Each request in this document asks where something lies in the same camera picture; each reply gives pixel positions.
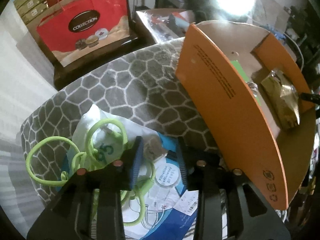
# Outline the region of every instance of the green paper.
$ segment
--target green paper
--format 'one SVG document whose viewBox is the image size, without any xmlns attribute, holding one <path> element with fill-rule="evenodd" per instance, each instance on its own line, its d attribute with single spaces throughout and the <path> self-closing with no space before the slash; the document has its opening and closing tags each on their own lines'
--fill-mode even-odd
<svg viewBox="0 0 320 240">
<path fill-rule="evenodd" d="M 247 76 L 247 74 L 244 72 L 243 68 L 241 67 L 240 63 L 237 61 L 237 60 L 233 60 L 233 61 L 230 61 L 231 64 L 236 68 L 236 70 L 238 71 L 238 73 L 240 74 L 240 76 L 243 78 L 243 80 L 245 82 L 249 82 L 250 81 L 250 78 Z M 260 103 L 260 100 L 259 100 L 259 97 L 255 97 L 259 106 L 261 106 L 261 103 Z"/>
</svg>

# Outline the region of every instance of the white curtain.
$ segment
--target white curtain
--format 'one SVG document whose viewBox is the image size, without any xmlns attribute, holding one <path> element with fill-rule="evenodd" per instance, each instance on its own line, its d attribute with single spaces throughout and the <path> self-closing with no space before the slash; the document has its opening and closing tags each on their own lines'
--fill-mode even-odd
<svg viewBox="0 0 320 240">
<path fill-rule="evenodd" d="M 43 205 L 25 168 L 20 127 L 57 91 L 53 66 L 40 51 L 12 1 L 0 15 L 0 205 L 27 232 Z"/>
</svg>

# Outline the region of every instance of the macaron picture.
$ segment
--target macaron picture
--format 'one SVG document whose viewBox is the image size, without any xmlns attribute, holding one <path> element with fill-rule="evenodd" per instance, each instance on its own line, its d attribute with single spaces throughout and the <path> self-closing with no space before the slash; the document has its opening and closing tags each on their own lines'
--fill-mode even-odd
<svg viewBox="0 0 320 240">
<path fill-rule="evenodd" d="M 84 49 L 86 48 L 88 45 L 87 43 L 85 42 L 85 39 L 79 39 L 76 41 L 76 49 Z"/>
<path fill-rule="evenodd" d="M 89 46 L 89 48 L 92 48 L 99 43 L 99 38 L 96 35 L 91 35 L 85 40 L 85 43 Z"/>
<path fill-rule="evenodd" d="M 108 36 L 109 31 L 106 28 L 98 29 L 95 35 L 99 38 L 99 41 L 105 39 Z"/>
</svg>

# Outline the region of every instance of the gold foil wrapper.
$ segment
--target gold foil wrapper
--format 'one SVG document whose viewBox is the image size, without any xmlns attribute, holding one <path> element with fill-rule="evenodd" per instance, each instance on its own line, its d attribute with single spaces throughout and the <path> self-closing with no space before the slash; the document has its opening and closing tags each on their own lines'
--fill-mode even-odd
<svg viewBox="0 0 320 240">
<path fill-rule="evenodd" d="M 281 70 L 274 69 L 261 82 L 275 109 L 283 129 L 300 124 L 299 95 Z"/>
</svg>

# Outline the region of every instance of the face mask package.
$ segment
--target face mask package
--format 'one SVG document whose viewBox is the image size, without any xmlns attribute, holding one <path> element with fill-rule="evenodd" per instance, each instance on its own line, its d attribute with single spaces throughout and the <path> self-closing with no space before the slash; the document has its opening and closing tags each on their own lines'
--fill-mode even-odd
<svg viewBox="0 0 320 240">
<path fill-rule="evenodd" d="M 104 118 L 117 119 L 124 125 L 129 147 L 136 136 L 143 137 L 144 161 L 140 167 L 138 182 L 154 176 L 152 187 L 144 195 L 144 207 L 140 206 L 139 198 L 132 197 L 132 195 L 122 205 L 124 222 L 135 221 L 140 212 L 144 212 L 140 223 L 124 226 L 125 235 L 135 239 L 182 240 L 189 229 L 191 231 L 194 228 L 198 191 L 189 192 L 186 190 L 182 183 L 179 164 L 170 158 L 170 153 L 168 154 L 169 150 L 175 151 L 177 140 L 124 117 L 106 113 L 96 105 L 92 105 L 90 110 L 82 116 L 72 136 L 72 141 L 80 151 L 84 151 L 87 131 Z M 98 160 L 105 164 L 119 159 L 122 154 L 122 140 L 112 136 L 113 131 L 120 133 L 117 126 L 108 124 L 98 129 L 92 136 L 93 146 L 98 149 Z M 71 161 L 74 156 L 75 152 L 70 148 L 62 166 L 62 171 L 70 173 L 70 176 L 72 175 Z M 96 216 L 93 218 L 92 225 L 95 223 Z M 95 232 L 92 230 L 91 237 L 94 238 L 94 235 Z"/>
</svg>

